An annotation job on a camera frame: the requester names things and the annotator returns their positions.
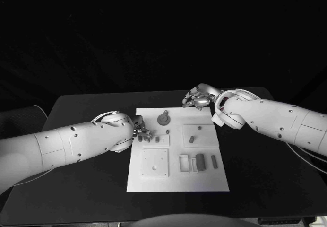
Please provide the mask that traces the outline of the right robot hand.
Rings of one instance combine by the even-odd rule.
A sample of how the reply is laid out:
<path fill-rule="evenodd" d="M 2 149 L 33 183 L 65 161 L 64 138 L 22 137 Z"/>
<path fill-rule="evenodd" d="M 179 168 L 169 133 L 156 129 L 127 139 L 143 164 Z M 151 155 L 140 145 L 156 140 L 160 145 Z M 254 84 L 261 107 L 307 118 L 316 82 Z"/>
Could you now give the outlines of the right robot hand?
<path fill-rule="evenodd" d="M 218 101 L 224 93 L 222 89 L 215 88 L 213 86 L 200 83 L 185 95 L 182 100 L 182 107 L 195 107 L 199 110 L 203 109 L 211 103 Z"/>

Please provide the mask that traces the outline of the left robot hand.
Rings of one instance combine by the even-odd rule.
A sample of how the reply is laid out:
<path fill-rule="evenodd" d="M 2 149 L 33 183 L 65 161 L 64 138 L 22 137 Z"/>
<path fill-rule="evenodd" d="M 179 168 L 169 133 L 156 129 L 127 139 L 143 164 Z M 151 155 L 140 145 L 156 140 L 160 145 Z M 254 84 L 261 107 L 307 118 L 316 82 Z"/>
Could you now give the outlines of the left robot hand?
<path fill-rule="evenodd" d="M 144 141 L 150 143 L 153 139 L 153 133 L 146 128 L 146 123 L 141 115 L 131 116 L 131 122 L 134 124 L 133 138 L 141 137 Z"/>

